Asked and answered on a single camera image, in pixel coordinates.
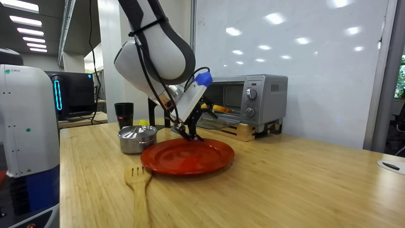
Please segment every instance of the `toaster oven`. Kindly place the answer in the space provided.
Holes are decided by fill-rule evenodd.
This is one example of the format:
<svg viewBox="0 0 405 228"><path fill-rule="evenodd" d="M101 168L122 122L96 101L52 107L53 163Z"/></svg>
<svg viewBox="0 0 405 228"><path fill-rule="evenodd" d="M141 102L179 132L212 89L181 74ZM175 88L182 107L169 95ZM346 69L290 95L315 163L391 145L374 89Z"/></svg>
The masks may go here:
<svg viewBox="0 0 405 228"><path fill-rule="evenodd" d="M214 78L205 92L205 98L214 104L227 107L229 113L215 113L218 120L204 114L200 127L229 127L239 123L263 132L270 123L286 116L288 102L286 76L250 75L237 78Z"/></svg>

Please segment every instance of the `wooden table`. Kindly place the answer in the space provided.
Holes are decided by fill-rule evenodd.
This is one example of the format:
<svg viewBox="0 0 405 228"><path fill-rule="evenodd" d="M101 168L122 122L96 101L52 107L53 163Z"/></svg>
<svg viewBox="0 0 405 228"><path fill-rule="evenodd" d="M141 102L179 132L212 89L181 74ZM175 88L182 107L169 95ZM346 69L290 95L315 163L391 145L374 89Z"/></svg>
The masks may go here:
<svg viewBox="0 0 405 228"><path fill-rule="evenodd" d="M58 122L58 128L76 128L76 127L91 126L91 117L93 116L89 116L89 118L72 121L72 122L61 121ZM107 113L98 112L96 117L94 118L94 125L103 125L103 123L108 123L108 116Z"/></svg>
<svg viewBox="0 0 405 228"><path fill-rule="evenodd" d="M117 125L61 133L61 227L133 227L133 192ZM405 177L377 166L381 154L271 136L231 145L233 166L205 178L153 177L152 227L405 227ZM163 130L158 141L177 139Z"/></svg>

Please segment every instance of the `wooden fork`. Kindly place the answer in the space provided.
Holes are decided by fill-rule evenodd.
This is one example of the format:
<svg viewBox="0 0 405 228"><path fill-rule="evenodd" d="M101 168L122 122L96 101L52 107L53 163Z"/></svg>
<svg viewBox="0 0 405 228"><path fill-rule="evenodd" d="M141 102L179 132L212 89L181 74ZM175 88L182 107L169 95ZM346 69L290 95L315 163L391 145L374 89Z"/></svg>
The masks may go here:
<svg viewBox="0 0 405 228"><path fill-rule="evenodd" d="M133 166L126 169L126 183L134 192L136 206L136 227L151 227L148 204L147 204L147 187L152 175L144 170L143 166Z"/></svg>

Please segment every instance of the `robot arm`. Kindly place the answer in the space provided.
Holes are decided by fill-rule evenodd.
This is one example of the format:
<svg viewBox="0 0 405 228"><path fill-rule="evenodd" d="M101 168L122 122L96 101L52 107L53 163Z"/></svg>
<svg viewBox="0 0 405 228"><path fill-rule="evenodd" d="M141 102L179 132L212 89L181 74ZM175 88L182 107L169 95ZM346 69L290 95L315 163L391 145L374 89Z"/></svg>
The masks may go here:
<svg viewBox="0 0 405 228"><path fill-rule="evenodd" d="M131 22L131 36L134 40L119 51L114 61L115 68L133 87L171 112L171 121L185 137L181 128L213 83L212 75L209 71L200 74L188 89L184 89L180 84L194 78L195 56L190 46L169 25L158 0L119 3Z"/></svg>

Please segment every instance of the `oven control knob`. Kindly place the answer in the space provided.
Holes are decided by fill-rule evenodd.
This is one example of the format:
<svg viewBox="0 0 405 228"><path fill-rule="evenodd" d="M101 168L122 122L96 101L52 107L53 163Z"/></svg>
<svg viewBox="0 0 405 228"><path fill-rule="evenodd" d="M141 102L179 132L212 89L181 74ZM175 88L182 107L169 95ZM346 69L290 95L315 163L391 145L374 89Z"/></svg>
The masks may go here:
<svg viewBox="0 0 405 228"><path fill-rule="evenodd" d="M256 112L255 112L253 108L247 108L247 109L244 111L244 113L246 113L246 116L250 117L250 118L255 117L255 114L256 114Z"/></svg>
<svg viewBox="0 0 405 228"><path fill-rule="evenodd" d="M250 101L255 101L257 98L257 92L253 89L247 89L246 95Z"/></svg>

